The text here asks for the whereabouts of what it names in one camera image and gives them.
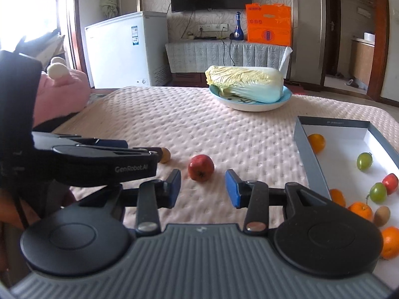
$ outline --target sunlight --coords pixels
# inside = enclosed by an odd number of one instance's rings
[[[13,51],[24,35],[29,41],[56,28],[56,0],[0,0],[2,49]]]

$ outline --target orange shopping bag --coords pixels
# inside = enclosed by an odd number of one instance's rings
[[[246,4],[248,41],[291,46],[291,7],[284,4]]]

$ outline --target gray gripper base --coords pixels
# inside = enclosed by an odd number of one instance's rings
[[[245,235],[235,224],[171,224],[138,239],[103,272],[78,279],[32,273],[11,292],[27,299],[377,299],[392,291],[371,274],[324,280],[301,273],[267,239]]]

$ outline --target wooden cabinet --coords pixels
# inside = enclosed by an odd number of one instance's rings
[[[372,72],[374,46],[360,41],[352,41],[349,74],[369,85]]]
[[[205,73],[172,73],[169,86],[208,87]]]

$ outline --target metal screw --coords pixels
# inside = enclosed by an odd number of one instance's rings
[[[260,232],[266,229],[266,224],[261,223],[260,221],[251,221],[250,223],[247,223],[246,229],[247,231]]]
[[[137,229],[139,231],[142,231],[143,233],[151,233],[152,231],[154,231],[157,228],[158,228],[158,225],[151,221],[145,221],[144,223],[140,223],[139,226],[137,226]]]

